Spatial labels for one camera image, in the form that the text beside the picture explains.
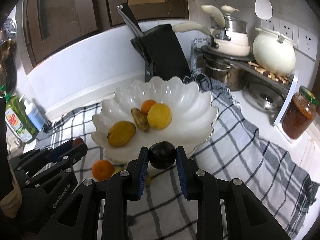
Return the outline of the orange mandarin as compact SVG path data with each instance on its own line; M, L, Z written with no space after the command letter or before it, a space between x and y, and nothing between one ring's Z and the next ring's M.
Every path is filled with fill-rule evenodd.
M115 170L108 160L98 160L92 165L92 175L97 181L110 179Z

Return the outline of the green apple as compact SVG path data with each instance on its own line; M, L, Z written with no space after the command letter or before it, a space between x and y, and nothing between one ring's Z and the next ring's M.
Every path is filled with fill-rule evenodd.
M116 170L113 172L112 177L114 176L120 176L120 177L127 177L130 173L125 168L116 168Z

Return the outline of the yellow mango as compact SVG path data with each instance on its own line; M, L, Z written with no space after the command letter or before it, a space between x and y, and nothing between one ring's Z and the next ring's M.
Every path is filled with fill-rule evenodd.
M125 146L135 135L136 127L129 121L116 122L107 134L108 143L113 147Z

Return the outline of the small dark green lime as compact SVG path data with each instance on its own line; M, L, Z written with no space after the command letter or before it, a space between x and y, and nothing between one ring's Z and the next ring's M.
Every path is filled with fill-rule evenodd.
M136 219L134 216L130 216L130 215L127 215L126 217L126 220L127 220L127 226L130 227L130 226L133 226L136 222Z

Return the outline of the brown spotted banana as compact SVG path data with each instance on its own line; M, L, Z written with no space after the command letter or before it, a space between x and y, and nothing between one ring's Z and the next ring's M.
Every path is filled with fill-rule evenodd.
M143 132L148 132L150 129L150 125L148 123L147 115L142 113L142 111L138 108L132 108L131 114L137 127Z

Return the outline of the small orange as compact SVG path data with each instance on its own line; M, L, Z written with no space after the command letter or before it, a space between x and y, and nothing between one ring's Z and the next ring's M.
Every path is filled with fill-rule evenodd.
M157 102L155 100L146 100L141 105L141 112L145 115L148 114L150 108L155 105Z

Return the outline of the dark purple plum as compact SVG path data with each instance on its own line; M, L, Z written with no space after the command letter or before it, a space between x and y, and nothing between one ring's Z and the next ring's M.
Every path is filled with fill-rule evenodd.
M150 164L158 170L170 168L176 160L176 148L167 141L153 144L148 150Z

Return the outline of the yellow lemon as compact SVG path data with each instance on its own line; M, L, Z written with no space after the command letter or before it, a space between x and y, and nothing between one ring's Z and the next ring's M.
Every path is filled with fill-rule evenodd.
M164 129L171 123L172 111L166 104L156 103L150 108L147 118L151 128Z

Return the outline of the red date fruit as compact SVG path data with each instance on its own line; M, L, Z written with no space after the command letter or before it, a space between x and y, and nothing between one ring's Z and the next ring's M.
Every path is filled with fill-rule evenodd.
M73 140L72 147L76 147L83 143L84 143L84 140L81 137L77 137Z

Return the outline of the green dish soap bottle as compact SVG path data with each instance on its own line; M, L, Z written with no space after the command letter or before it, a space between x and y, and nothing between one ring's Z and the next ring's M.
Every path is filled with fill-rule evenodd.
M6 92L6 85L1 86L1 92L6 99L5 117L9 125L24 143L30 143L35 139L37 130L27 117L25 107L19 102L17 95Z

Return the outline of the small brown kiwi fruit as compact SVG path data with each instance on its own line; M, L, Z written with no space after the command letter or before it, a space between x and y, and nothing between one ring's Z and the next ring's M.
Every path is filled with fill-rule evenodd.
M145 179L145 186L149 186L151 184L151 177L147 174Z

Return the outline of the glass jar of pickle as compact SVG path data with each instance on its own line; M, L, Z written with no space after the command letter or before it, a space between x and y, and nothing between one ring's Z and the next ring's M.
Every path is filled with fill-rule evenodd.
M299 87L287 108L281 123L282 129L290 139L298 139L310 126L316 116L319 100L304 86Z

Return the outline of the white scalloped fruit bowl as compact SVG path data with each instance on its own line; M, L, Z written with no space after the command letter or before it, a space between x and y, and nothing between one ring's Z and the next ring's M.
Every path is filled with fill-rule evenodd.
M170 124L163 129L136 129L135 135L121 147L109 144L107 134L119 121L134 123L131 110L141 108L147 100L166 105L171 110ZM136 159L141 147L168 141L183 146L187 156L207 142L213 135L219 109L210 91L202 92L192 81L184 84L180 78L168 81L153 77L149 82L134 81L129 88L117 88L111 98L101 102L101 112L92 117L95 131L91 137L103 149L104 156L119 164Z

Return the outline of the white ceramic kettle pot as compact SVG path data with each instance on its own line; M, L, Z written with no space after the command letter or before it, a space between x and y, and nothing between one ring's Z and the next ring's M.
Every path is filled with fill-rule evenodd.
M258 34L252 49L259 66L278 76L290 75L296 64L293 40L264 27L255 28L255 31Z

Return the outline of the wooden window frame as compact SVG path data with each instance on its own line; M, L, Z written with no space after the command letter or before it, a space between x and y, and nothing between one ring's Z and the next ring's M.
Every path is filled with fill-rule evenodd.
M23 0L23 27L31 66L85 38L124 23L127 3L137 21L188 19L187 0Z

